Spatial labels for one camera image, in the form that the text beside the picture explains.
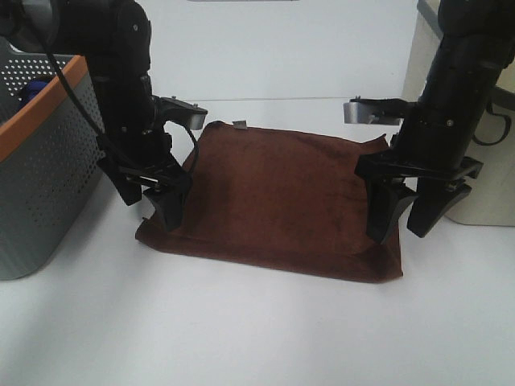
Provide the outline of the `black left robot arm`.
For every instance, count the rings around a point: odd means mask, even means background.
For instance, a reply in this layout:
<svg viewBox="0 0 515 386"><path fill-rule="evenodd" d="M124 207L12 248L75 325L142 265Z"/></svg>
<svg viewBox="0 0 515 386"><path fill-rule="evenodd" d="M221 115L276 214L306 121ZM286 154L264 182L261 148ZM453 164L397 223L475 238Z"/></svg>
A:
<svg viewBox="0 0 515 386"><path fill-rule="evenodd" d="M163 227L183 220L192 169L171 154L164 129L173 122L188 134L201 129L206 111L153 94L149 76L151 24L135 1L4 1L1 34L14 47L85 58L101 113L90 121L104 153L98 166L127 205L147 198Z"/></svg>

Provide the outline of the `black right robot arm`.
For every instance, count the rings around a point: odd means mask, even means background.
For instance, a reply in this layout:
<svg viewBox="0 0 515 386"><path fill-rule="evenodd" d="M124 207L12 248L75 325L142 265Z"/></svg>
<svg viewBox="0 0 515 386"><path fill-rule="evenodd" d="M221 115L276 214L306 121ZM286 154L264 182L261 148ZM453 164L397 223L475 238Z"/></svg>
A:
<svg viewBox="0 0 515 386"><path fill-rule="evenodd" d="M443 33L421 96L401 99L353 98L368 122L399 119L391 146L358 158L365 182L366 233L387 241L400 216L425 236L471 188L482 163L467 156L501 73L514 59L514 4L511 1L442 1Z"/></svg>

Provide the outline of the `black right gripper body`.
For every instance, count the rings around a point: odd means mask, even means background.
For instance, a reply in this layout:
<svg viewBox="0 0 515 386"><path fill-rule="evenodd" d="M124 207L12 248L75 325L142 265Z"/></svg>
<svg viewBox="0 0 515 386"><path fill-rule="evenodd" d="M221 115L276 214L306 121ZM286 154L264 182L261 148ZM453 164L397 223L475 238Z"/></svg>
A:
<svg viewBox="0 0 515 386"><path fill-rule="evenodd" d="M496 78L428 78L393 145L359 157L356 174L365 182L454 180L496 83Z"/></svg>

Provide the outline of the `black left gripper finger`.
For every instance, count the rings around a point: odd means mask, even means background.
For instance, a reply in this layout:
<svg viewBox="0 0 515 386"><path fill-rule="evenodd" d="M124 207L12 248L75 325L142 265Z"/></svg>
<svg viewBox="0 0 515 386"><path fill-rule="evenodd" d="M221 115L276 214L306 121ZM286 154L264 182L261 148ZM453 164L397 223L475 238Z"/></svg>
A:
<svg viewBox="0 0 515 386"><path fill-rule="evenodd" d="M107 156L97 161L98 167L107 175L115 186L117 193L127 206L131 206L142 199L142 188L127 180L127 177L118 169L117 164Z"/></svg>
<svg viewBox="0 0 515 386"><path fill-rule="evenodd" d="M150 187L143 194L154 207L154 213L167 232L177 229L183 222L184 206L192 184Z"/></svg>

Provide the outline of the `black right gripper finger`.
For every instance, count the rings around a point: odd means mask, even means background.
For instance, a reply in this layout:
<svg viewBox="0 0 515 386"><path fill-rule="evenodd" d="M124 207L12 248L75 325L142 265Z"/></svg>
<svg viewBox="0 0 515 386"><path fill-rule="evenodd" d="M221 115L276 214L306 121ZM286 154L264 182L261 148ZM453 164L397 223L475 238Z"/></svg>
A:
<svg viewBox="0 0 515 386"><path fill-rule="evenodd" d="M365 182L365 187L368 204L366 234L376 243L384 244L418 194L408 188L404 178L370 179Z"/></svg>
<svg viewBox="0 0 515 386"><path fill-rule="evenodd" d="M418 180L418 198L411 208L407 228L416 236L425 237L442 216L471 191L464 180Z"/></svg>

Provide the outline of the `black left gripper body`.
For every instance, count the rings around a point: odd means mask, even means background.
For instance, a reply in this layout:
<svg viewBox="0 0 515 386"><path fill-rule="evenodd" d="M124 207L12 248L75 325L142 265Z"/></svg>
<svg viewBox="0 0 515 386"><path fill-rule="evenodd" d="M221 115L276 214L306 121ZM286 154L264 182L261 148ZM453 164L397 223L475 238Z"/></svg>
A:
<svg viewBox="0 0 515 386"><path fill-rule="evenodd" d="M142 189L192 184L193 169L184 169L171 153L172 138L164 129L171 121L155 121L150 76L89 75L103 123L95 128L97 143L127 180Z"/></svg>

